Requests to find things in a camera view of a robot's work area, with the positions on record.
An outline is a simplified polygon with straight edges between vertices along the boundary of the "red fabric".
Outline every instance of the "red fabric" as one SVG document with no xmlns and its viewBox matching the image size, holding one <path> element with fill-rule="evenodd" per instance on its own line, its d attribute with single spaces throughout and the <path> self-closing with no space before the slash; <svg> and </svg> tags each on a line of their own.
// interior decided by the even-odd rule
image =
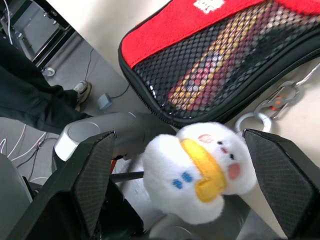
<svg viewBox="0 0 320 240">
<path fill-rule="evenodd" d="M 276 0 L 298 13 L 320 14 L 320 0 Z M 122 42 L 122 55 L 133 68 L 150 55 L 243 9 L 264 0 L 224 0 L 205 14 L 194 6 L 196 0 L 173 0 L 159 14 L 129 33 Z"/>
</svg>

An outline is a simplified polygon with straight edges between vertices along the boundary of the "pink cheek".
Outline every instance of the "pink cheek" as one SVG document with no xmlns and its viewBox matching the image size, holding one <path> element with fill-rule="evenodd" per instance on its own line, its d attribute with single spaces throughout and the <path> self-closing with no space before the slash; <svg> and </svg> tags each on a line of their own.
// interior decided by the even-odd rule
<svg viewBox="0 0 320 240">
<path fill-rule="evenodd" d="M 237 177 L 239 177 L 240 172 L 241 172 L 241 166 L 238 163 L 231 164 L 228 167 L 228 175 L 231 180 L 234 180 Z"/>
</svg>

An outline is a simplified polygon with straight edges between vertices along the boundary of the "red mesh bag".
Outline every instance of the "red mesh bag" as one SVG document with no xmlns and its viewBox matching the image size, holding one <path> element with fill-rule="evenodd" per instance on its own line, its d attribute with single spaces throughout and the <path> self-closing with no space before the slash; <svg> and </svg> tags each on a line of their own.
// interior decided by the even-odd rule
<svg viewBox="0 0 320 240">
<path fill-rule="evenodd" d="M 176 127 L 224 123 L 318 56 L 320 0 L 172 0 L 119 47 L 136 94 Z"/>
</svg>

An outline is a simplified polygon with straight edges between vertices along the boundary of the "white logo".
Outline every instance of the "white logo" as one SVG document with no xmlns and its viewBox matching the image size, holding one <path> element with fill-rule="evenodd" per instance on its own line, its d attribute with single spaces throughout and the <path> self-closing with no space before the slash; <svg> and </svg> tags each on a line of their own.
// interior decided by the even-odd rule
<svg viewBox="0 0 320 240">
<path fill-rule="evenodd" d="M 224 0 L 196 0 L 193 5 L 205 14 L 208 14 L 220 8 L 224 3 Z"/>
</svg>

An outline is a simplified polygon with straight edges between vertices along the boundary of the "white cable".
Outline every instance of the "white cable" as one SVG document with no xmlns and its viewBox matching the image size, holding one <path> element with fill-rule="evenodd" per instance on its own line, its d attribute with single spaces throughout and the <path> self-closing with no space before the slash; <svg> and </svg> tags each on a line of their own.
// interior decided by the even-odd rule
<svg viewBox="0 0 320 240">
<path fill-rule="evenodd" d="M 18 146 L 20 140 L 22 139 L 22 136 L 23 136 L 24 133 L 25 133 L 26 127 L 27 127 L 27 125 L 25 124 L 24 127 L 23 127 L 23 130 L 22 130 L 22 133 L 21 133 L 21 135 L 20 135 L 20 137 L 19 137 L 19 140 L 16 142 L 16 144 L 15 144 L 15 146 L 13 147 L 12 151 L 11 151 L 11 152 L 9 153 L 9 155 L 7 156 L 8 158 L 9 158 L 10 155 L 14 152 L 14 150 L 16 149 L 16 147 Z"/>
<path fill-rule="evenodd" d="M 12 159 L 11 161 L 17 160 L 25 155 L 27 155 L 28 153 L 31 152 L 32 149 L 34 149 L 34 147 L 39 143 L 39 141 L 43 138 L 43 136 L 46 135 L 46 132 L 44 134 L 42 134 L 42 136 L 38 139 L 38 141 L 35 142 L 35 144 L 24 154 L 17 156 L 16 158 Z"/>
<path fill-rule="evenodd" d="M 29 182 L 33 182 L 34 180 L 38 180 L 38 179 L 48 179 L 48 177 L 44 177 L 44 176 L 36 177 L 36 178 L 30 180 Z"/>
<path fill-rule="evenodd" d="M 12 39 L 11 39 L 11 33 L 10 33 L 10 11 L 9 11 L 9 7 L 8 7 L 8 4 L 7 4 L 7 1 L 6 0 L 3 0 L 3 1 L 4 1 L 4 4 L 5 4 L 6 10 L 8 12 L 8 34 L 9 34 L 9 40 L 10 40 L 11 45 L 13 45 Z"/>
<path fill-rule="evenodd" d="M 1 142 L 0 142 L 0 147 L 1 147 L 1 145 L 2 145 L 2 148 L 1 148 L 1 150 L 0 150 L 0 153 L 2 154 L 2 151 L 4 150 L 4 147 L 5 147 L 5 145 L 6 145 L 6 142 L 7 142 L 7 139 L 5 138 L 5 139 L 3 139 Z"/>
</svg>

